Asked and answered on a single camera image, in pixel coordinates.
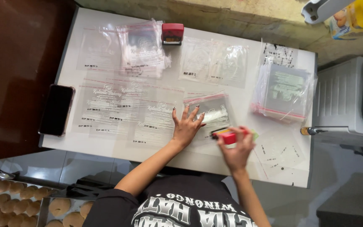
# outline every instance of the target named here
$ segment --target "woman's left hand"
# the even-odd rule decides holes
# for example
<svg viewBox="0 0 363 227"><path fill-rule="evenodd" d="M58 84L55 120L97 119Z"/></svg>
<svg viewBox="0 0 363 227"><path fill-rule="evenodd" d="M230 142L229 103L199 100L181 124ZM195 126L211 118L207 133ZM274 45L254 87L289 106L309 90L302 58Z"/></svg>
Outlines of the woman's left hand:
<svg viewBox="0 0 363 227"><path fill-rule="evenodd" d="M186 106L183 111L182 119L179 120L176 117L176 109L173 108L172 118L175 122L175 131L173 132L172 141L179 144L183 149L187 147L191 141L193 140L194 136L196 135L197 131L206 124L202 124L201 122L204 119L204 114L202 113L198 120L194 120L194 116L197 115L197 112L200 109L200 105L197 105L196 108L191 112L190 116L187 117L187 113L189 110L189 106Z"/></svg>

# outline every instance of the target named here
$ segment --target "white table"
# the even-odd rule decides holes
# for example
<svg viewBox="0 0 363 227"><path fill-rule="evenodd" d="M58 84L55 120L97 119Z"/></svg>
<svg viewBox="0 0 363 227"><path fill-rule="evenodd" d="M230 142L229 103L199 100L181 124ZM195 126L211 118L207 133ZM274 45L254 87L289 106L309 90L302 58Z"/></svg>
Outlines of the white table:
<svg viewBox="0 0 363 227"><path fill-rule="evenodd" d="M79 48L81 46L83 29L95 27L97 25L111 24L113 27L122 24L138 23L143 20L125 17L111 13L104 13L84 8L79 8L76 19L74 19L73 28L70 32L70 39L67 41L67 48L64 50L62 68L58 72L57 84L64 86L72 86L77 88L82 84L83 78L86 76L86 71L77 70L77 60ZM184 36L200 38L205 40L217 39L229 44L249 46L248 71L246 78L245 89L219 85L220 90L224 89L229 94L229 100L235 113L235 119L238 124L248 126L255 129L260 134L272 130L279 124L260 116L254 116L249 112L249 103L252 97L256 78L256 65L260 54L261 43L257 41L225 36L221 34L204 32L200 30L185 28ZM186 80L178 80L179 62L180 62L180 47L175 47L171 52L172 67L164 70L163 83L176 87L189 88L191 90L211 90L212 85L202 84ZM316 54L308 51L299 50L298 67L306 69L309 72L315 71ZM76 108L78 93L75 94L73 110ZM71 132L74 111L71 111L66 135L62 138L53 136L44 136L41 141L42 147L53 149L61 149L73 152L81 152L94 154L106 157L115 157L125 160L142 162L158 149L133 149L126 147L126 142L90 138L87 134ZM306 125L310 126L312 116L310 114ZM254 152L250 155L247 170L249 175L254 180L268 181L273 183L295 185L297 187L307 187L310 176L310 161L312 146L310 137L301 136L299 130L293 131L289 127L286 130L292 131L295 139L303 152L305 161L291 168L286 166L283 173L275 177L267 177L258 161L255 158ZM184 168L207 173L216 173L229 175L229 170L226 167L221 153L213 143L205 146L200 150L185 150L175 157L168 166Z"/></svg>

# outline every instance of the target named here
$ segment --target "tile floor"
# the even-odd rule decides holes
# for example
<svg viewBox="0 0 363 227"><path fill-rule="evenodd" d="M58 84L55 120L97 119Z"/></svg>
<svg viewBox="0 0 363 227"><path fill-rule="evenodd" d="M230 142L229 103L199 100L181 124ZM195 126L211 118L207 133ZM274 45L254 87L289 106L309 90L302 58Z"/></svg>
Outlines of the tile floor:
<svg viewBox="0 0 363 227"><path fill-rule="evenodd" d="M316 144L310 189L253 181L253 186L274 227L317 227L316 210L363 214L363 157L338 145ZM89 177L116 184L132 170L129 161L117 158L51 150L0 160L6 172L71 184ZM232 178L223 180L232 197Z"/></svg>

